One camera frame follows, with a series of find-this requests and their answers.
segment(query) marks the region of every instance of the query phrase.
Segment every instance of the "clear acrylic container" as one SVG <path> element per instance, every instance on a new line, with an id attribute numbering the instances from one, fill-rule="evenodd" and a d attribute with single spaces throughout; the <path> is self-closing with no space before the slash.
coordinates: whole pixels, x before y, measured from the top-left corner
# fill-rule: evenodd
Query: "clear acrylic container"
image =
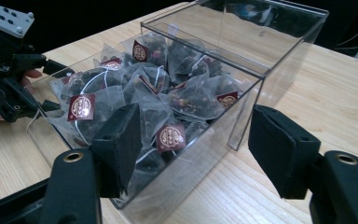
<path id="1" fill-rule="evenodd" d="M 296 69 L 327 15 L 320 9 L 283 1 L 195 1 L 143 21 L 140 35 L 108 49 L 117 55 L 122 52 L 134 55 L 134 40 L 139 41 L 140 36 L 162 36 L 167 46 L 175 44 L 197 56 L 191 69 L 199 68 L 200 62 L 207 60 L 218 62 L 225 74 L 241 83 L 235 103 L 209 120 L 210 125 L 199 130 L 174 159 L 164 162 L 156 150 L 141 153 L 140 159 L 143 155 L 150 157 L 147 169 L 135 168 L 129 194 L 112 199 L 114 206 L 133 223 L 165 220 L 229 150 L 238 150 L 245 142 L 253 105 L 273 106 L 279 101 L 295 79 Z M 141 49 L 135 55 L 143 56 Z M 168 48 L 162 52 L 170 55 Z M 102 51 L 70 68 L 75 72 L 88 71 L 105 54 Z M 189 57 L 182 56 L 173 58 L 181 59 L 182 63 Z M 166 70 L 180 75 L 175 70 L 180 64 L 171 63 L 170 67 L 168 58 L 167 62 Z M 38 102 L 47 99 L 59 102 L 50 83 L 61 75 L 44 78 L 33 85 Z M 30 125 L 29 135 L 50 164 L 63 147 L 46 147 L 48 142 L 61 141 L 69 148 L 81 147 L 71 134 L 47 122 L 49 113 L 42 111 L 42 114 L 45 118 L 36 119 Z"/>

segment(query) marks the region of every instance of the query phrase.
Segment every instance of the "wooden table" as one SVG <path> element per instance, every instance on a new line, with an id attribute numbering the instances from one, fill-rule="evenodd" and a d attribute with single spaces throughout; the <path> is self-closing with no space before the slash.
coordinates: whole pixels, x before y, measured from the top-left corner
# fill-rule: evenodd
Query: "wooden table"
<path id="1" fill-rule="evenodd" d="M 47 52 L 72 64 L 140 33 L 140 22 L 160 12 Z M 358 156 L 358 60 L 312 46 L 296 80 L 275 105 L 322 141 L 321 152 L 342 150 Z M 26 133 L 29 119 L 0 122 L 0 198 L 49 176 L 50 167 Z M 188 195 L 166 223 L 311 223 L 304 201 L 278 193 L 249 152 L 231 151 Z M 104 223 L 128 223 L 107 200 Z"/>

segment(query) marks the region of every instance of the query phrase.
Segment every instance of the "light wood tabletop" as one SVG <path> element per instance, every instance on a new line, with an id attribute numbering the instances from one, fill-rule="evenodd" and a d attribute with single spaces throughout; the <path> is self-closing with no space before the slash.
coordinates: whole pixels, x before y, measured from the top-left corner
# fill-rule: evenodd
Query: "light wood tabletop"
<path id="1" fill-rule="evenodd" d="M 46 52 L 77 63 L 140 34 L 140 22 L 164 10 Z M 274 106 L 322 141 L 321 153 L 358 156 L 358 60 L 311 46 L 296 80 Z M 50 167 L 26 132 L 29 119 L 0 121 L 0 199 L 49 177 Z M 283 200 L 244 143 L 230 151 L 169 216 L 166 223 L 311 223 L 310 195 Z M 102 199 L 104 223 L 129 223 Z"/>

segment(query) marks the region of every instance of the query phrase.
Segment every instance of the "transparent plastic box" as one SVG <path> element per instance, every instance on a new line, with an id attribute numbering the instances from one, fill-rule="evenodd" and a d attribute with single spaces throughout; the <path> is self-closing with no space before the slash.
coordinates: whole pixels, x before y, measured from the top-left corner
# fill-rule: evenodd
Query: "transparent plastic box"
<path id="1" fill-rule="evenodd" d="M 322 28 L 327 14 L 320 9 L 283 1 L 195 1 L 143 21 L 139 35 L 71 65 L 69 68 L 77 74 L 95 68 L 102 69 L 91 82 L 95 80 L 99 83 L 96 86 L 103 90 L 109 86 L 106 75 L 101 75 L 108 70 L 101 66 L 106 55 L 124 59 L 123 54 L 142 58 L 156 53 L 166 55 L 166 61 L 148 62 L 157 64 L 155 71 L 158 74 L 158 68 L 161 64 L 164 65 L 160 68 L 167 72 L 172 87 L 186 88 L 189 81 L 182 82 L 181 79 L 185 68 L 189 71 L 189 77 L 197 77 L 194 75 L 196 70 L 207 71 L 208 78 L 230 77 L 237 86 L 238 95 L 234 97 L 236 100 L 225 105 L 223 112 L 217 117 L 204 118 L 206 126 L 200 128 L 196 125 L 198 128 L 193 130 L 186 147 L 174 151 L 167 161 L 161 159 L 161 154 L 156 150 L 144 150 L 144 144 L 139 160 L 145 162 L 145 167 L 137 167 L 137 163 L 128 194 L 112 199 L 113 205 L 133 223 L 164 221 L 227 152 L 231 149 L 238 150 L 246 141 L 253 105 L 258 103 L 272 106 L 279 101 L 295 79 L 296 69 Z M 139 47 L 145 44 L 145 36 L 158 36 L 160 40 L 164 40 L 166 48 Z M 219 64 L 218 76 L 212 75 L 213 63 Z M 46 100 L 53 104 L 60 103 L 61 99 L 52 89 L 52 83 L 61 83 L 59 80 L 65 78 L 62 74 L 65 72 L 61 71 L 32 85 L 34 97 L 40 104 Z M 156 82 L 152 79 L 150 78 L 148 85 L 151 83 L 154 88 L 159 89 L 156 81 L 158 79 L 155 78 Z M 202 80 L 199 84 L 203 85 L 204 81 L 207 80 Z M 227 81 L 219 79 L 215 83 Z M 105 95 L 105 99 L 112 100 L 111 95 Z M 161 111 L 165 110 L 166 105 L 166 102 L 161 105 Z M 189 119 L 188 115 L 183 116 L 174 105 L 168 103 L 168 106 L 175 115 L 181 115 L 176 118 Z M 92 137 L 89 133 L 74 134 L 73 132 L 80 132 L 76 125 L 67 126 L 72 128 L 71 132 L 67 132 L 60 127 L 67 120 L 51 123 L 49 121 L 57 114 L 42 108 L 41 113 L 43 118 L 34 120 L 30 125 L 29 135 L 50 164 L 65 148 L 87 146 L 84 143 Z M 154 143 L 156 135 L 155 130 L 151 134 L 151 141 Z M 63 147 L 47 147 L 51 142 L 62 142 Z"/>

